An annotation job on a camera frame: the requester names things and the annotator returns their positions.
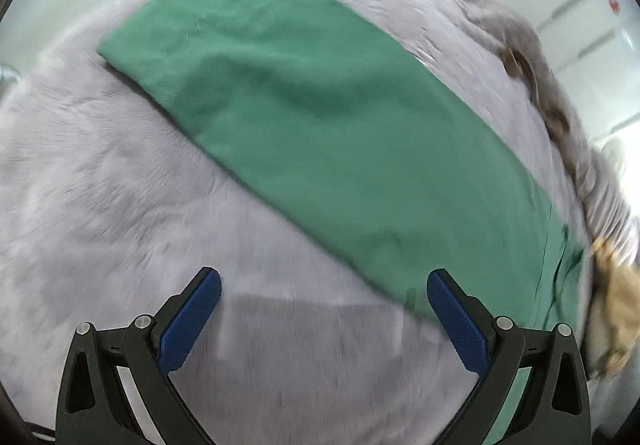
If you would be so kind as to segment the green work shirt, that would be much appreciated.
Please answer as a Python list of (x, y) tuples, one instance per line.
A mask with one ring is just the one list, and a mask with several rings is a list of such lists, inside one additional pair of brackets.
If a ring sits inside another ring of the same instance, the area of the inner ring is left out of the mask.
[(217, 437), (437, 443), (478, 376), (427, 300), (435, 269), (518, 327), (576, 321), (584, 249), (547, 191), (467, 93), (344, 2), (152, 0), (99, 53), (338, 264), (278, 267), (235, 228)]

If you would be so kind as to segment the yellow striped garment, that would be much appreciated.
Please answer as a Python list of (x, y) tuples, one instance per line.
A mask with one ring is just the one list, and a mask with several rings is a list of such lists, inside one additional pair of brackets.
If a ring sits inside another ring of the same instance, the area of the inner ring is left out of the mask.
[(639, 343), (639, 269), (623, 261), (608, 239), (591, 246), (592, 299), (585, 337), (590, 378), (614, 377)]

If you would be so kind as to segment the lavender embossed bed blanket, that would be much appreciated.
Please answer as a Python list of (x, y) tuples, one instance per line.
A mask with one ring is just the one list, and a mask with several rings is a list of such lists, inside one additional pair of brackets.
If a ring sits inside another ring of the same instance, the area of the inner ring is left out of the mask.
[[(115, 0), (63, 34), (1, 107), (1, 379), (22, 415), (52, 425), (70, 339), (84, 321), (116, 327), (158, 309), (204, 266), (224, 275), (248, 257), (244, 227), (278, 267), (336, 272), (336, 258), (280, 220), (194, 145), (152, 98), (111, 67), (99, 45), (152, 0)], [(534, 29), (500, 0), (339, 0), (397, 34), (470, 106), (547, 191), (584, 249), (578, 312), (585, 345), (594, 239), (630, 264), (639, 223)], [(506, 74), (511, 45), (532, 64), (541, 93), (565, 112), (570, 134), (552, 142), (527, 86)], [(175, 384), (209, 435), (204, 396), (224, 313), (198, 339)], [(591, 428), (616, 436), (639, 398), (637, 347), (621, 373), (589, 377)]]

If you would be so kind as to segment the brown fabric belt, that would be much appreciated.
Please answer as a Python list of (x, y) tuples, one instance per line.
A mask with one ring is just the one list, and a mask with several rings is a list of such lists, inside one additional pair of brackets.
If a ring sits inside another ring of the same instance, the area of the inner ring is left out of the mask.
[(559, 142), (570, 134), (570, 122), (565, 112), (547, 94), (541, 93), (537, 75), (529, 60), (511, 45), (503, 49), (500, 59), (506, 74), (527, 86), (529, 101), (541, 114), (552, 142)]

